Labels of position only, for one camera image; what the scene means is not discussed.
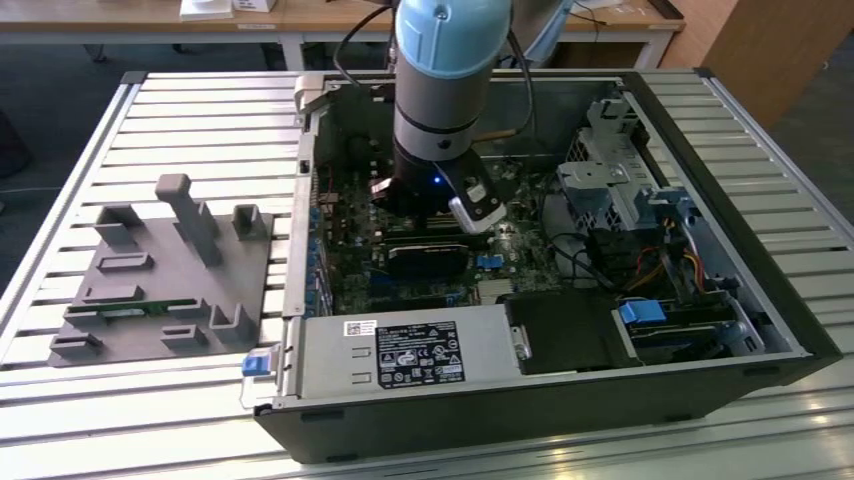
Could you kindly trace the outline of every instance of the warning label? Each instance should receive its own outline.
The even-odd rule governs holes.
[[[377,327],[378,381],[383,388],[466,380],[457,322]]]

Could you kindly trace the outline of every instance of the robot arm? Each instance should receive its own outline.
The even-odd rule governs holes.
[[[449,207],[470,233],[506,214],[471,146],[510,14],[511,0],[403,0],[398,7],[395,177],[422,198],[453,195]]]

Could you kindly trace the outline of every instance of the gray plastic block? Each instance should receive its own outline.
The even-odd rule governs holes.
[[[243,240],[254,240],[265,236],[267,227],[265,226],[265,218],[258,209],[258,205],[235,205],[231,214],[231,224],[238,232],[238,238]]]
[[[102,312],[78,312],[64,315],[66,321],[78,329],[86,329],[94,325],[103,325],[107,319]]]
[[[104,207],[95,220],[95,231],[114,247],[134,247],[134,236],[130,227],[142,225],[136,212],[130,206]]]
[[[170,195],[178,195],[180,203],[185,198],[180,192],[187,193],[189,182],[178,177],[171,180],[175,188],[164,189],[163,198],[175,200]],[[210,217],[217,225],[211,227],[205,220],[205,212],[210,215],[207,207],[190,197],[186,199],[197,215],[197,226],[201,225],[194,231],[206,234],[221,252],[222,262],[206,265],[190,235],[185,239],[178,234],[175,218],[136,223],[132,209],[110,207],[104,221],[123,225],[134,242],[115,245],[104,240],[98,246],[59,337],[91,335],[94,340],[82,345],[60,341],[52,347],[51,366],[241,353],[257,346],[273,215],[254,217],[251,212],[257,210],[249,206],[242,210],[249,213],[249,223],[235,224],[234,215],[221,215]],[[251,235],[246,235],[251,230],[243,228],[246,225],[257,229]],[[215,311],[219,313],[211,321]],[[190,337],[203,341],[167,339],[164,343],[164,327],[178,328],[166,330],[178,335],[187,332],[180,330],[187,326],[195,327]]]
[[[155,259],[151,258],[151,255],[146,252],[139,252],[102,257],[95,268],[102,272],[122,272],[127,270],[147,270],[154,265]]]
[[[86,290],[82,300],[84,303],[126,302],[142,300],[144,296],[139,285],[99,285]]]
[[[207,206],[197,205],[190,196],[191,183],[190,177],[183,173],[162,175],[155,187],[155,195],[172,207],[182,234],[194,244],[205,265],[215,267],[223,261],[223,255],[214,241],[218,231],[211,228],[213,220],[209,219],[211,212]]]
[[[229,319],[223,310],[214,307],[211,312],[211,331],[223,342],[241,342],[258,336],[255,322],[246,313],[242,304],[235,308],[234,317]]]
[[[51,350],[68,359],[92,359],[102,352],[103,343],[91,333],[60,332],[51,342]]]
[[[170,315],[179,320],[194,320],[199,318],[209,318],[211,315],[211,306],[203,298],[197,300],[193,305],[172,305],[167,308],[167,311]]]
[[[170,350],[195,348],[207,342],[197,325],[172,325],[160,329],[160,341]]]

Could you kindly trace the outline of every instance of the gray fixture plate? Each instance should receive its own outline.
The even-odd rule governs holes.
[[[273,236],[273,215],[263,214],[266,237],[259,240],[238,240],[231,216],[215,216],[219,227],[217,245],[223,254],[223,263],[206,268],[190,243],[185,243],[178,234],[174,218],[143,220],[144,227],[130,227],[134,240],[142,251],[154,258],[151,270],[130,270],[104,274],[98,268],[102,258],[114,256],[107,242],[98,246],[95,259],[86,277],[74,306],[84,305],[80,297],[94,286],[139,285],[146,292],[146,300],[170,300],[179,298],[205,298],[211,308],[218,305],[233,320],[238,303],[243,304],[253,323],[254,335],[250,340],[223,343],[210,329],[210,316],[178,320],[171,315],[126,316],[111,318],[107,322],[87,326],[91,333],[103,342],[96,356],[74,358],[51,353],[48,365],[67,367],[100,363],[151,360],[197,355],[246,352],[258,343],[262,315],[262,300],[267,278],[267,259],[270,238]],[[197,325],[206,338],[206,344],[197,347],[170,349],[160,341],[162,327],[171,325]],[[83,333],[68,322],[64,323],[58,338]]]

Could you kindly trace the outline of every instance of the aluminum extrusion table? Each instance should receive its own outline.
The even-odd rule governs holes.
[[[99,236],[100,205],[168,216],[154,185],[187,173],[213,213],[275,215],[262,344],[283,333],[294,73],[150,74],[119,87],[0,301],[3,478],[816,478],[854,464],[852,226],[716,79],[644,72],[846,357],[705,419],[354,464],[303,466],[251,418],[271,382],[243,388],[243,355],[54,369],[52,335]],[[665,175],[676,173],[654,149]]]

